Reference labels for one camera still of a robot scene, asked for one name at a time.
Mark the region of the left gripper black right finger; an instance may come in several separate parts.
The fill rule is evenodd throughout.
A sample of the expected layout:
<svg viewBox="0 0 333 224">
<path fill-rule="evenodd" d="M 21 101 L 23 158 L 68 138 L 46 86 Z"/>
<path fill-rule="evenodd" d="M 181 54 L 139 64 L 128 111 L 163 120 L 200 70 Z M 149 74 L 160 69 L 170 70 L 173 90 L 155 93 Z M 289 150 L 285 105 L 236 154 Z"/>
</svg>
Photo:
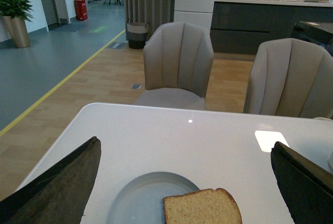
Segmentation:
<svg viewBox="0 0 333 224">
<path fill-rule="evenodd" d="M 294 223 L 332 223 L 332 174 L 277 141 L 271 166 Z"/>
</svg>

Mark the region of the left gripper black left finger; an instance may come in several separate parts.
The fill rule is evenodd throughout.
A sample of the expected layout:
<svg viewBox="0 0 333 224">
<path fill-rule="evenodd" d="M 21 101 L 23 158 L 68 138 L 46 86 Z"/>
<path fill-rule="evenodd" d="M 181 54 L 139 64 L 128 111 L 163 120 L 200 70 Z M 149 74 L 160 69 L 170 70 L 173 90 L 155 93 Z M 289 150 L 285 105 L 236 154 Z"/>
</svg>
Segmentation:
<svg viewBox="0 0 333 224">
<path fill-rule="evenodd" d="M 80 223 L 100 157 L 100 140 L 92 137 L 2 200 L 1 223 Z"/>
</svg>

